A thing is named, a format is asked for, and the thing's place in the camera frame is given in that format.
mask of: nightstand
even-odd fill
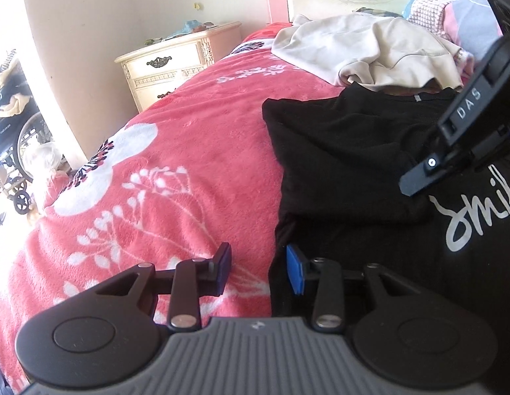
[[[152,44],[116,58],[141,113],[242,42],[240,22]]]

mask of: bed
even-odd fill
[[[0,365],[12,387],[27,384],[13,351],[22,324],[136,263],[171,269],[230,242],[228,286],[201,299],[203,318],[270,315],[282,169],[261,106],[343,89],[276,57],[273,39],[297,13],[320,19],[362,6],[400,13],[407,1],[269,0],[271,25],[109,138],[37,223],[0,292]]]

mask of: blue gripper pad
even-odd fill
[[[302,318],[212,318],[171,336],[150,364],[91,390],[32,384],[23,395],[490,395],[479,383],[445,391],[405,388],[377,376],[345,339]]]
[[[304,263],[301,262],[292,245],[286,247],[286,267],[295,295],[304,294]]]

